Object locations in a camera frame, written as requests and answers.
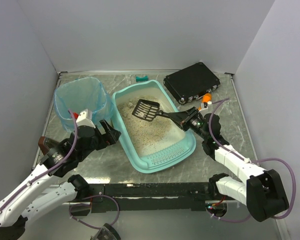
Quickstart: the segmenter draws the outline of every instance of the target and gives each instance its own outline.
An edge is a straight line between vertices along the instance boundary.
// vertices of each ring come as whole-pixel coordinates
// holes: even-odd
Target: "black slotted scoop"
[[[139,99],[132,112],[132,115],[135,117],[148,122],[152,122],[158,115],[165,117],[163,114],[164,112],[160,110],[160,104],[158,102],[144,99]]]

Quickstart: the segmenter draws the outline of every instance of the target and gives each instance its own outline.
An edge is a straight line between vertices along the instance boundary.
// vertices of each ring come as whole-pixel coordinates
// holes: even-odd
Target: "black case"
[[[203,62],[198,62],[167,75],[163,84],[180,104],[186,104],[217,89],[220,80]]]

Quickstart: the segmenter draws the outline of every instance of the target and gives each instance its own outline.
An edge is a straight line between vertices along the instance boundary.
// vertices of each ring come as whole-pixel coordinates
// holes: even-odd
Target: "red object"
[[[74,112],[74,113],[73,113],[73,115],[74,115],[74,118],[75,118],[75,120],[77,120],[77,119],[78,119],[78,117],[79,117],[79,114],[78,114],[78,113],[76,113],[76,112]]]

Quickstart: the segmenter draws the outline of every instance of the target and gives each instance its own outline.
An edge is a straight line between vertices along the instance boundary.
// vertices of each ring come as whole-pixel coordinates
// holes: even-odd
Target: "gray marble tabletop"
[[[136,83],[136,76],[144,77],[147,75],[150,80],[159,81],[166,92],[170,95],[174,104],[180,111],[189,109],[193,106],[199,107],[200,102],[194,101],[186,105],[180,105],[163,85],[163,79],[171,72],[150,72],[149,74],[125,73],[99,73],[89,74],[88,72],[62,73],[60,76],[60,85],[88,76],[98,78],[105,89],[112,95],[129,85]],[[239,106],[236,92],[233,86],[231,75],[216,73],[220,79],[220,87],[212,93],[212,100],[217,101],[229,97],[230,100],[224,103],[216,112],[220,116],[221,134],[234,146],[235,149],[247,158],[255,159],[253,147],[247,132],[243,119],[241,108]],[[52,108],[48,119],[45,136],[61,141],[69,136]],[[207,182],[214,174],[227,173],[233,176],[230,171],[207,156],[201,146],[202,140],[196,137],[196,148],[193,154],[184,159],[179,164],[165,169],[163,171],[145,174],[134,169],[130,164],[123,148],[118,142],[103,150],[91,153],[79,166],[70,171],[59,182],[66,181],[73,174],[80,174],[89,184],[117,184],[117,183],[191,183]],[[40,152],[36,162],[42,157]]]

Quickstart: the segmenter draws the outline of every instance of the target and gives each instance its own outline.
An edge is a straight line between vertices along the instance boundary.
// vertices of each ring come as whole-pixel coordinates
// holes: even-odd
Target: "litter box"
[[[156,80],[128,86],[112,95],[114,113],[111,120],[114,128],[121,132],[119,141],[132,166],[141,173],[150,174],[172,167],[190,156],[196,148],[196,139],[191,131],[184,132],[171,121],[172,126],[162,140],[155,143],[155,146],[145,147],[142,152],[137,153],[117,106],[142,96],[157,98],[164,112],[179,110]]]

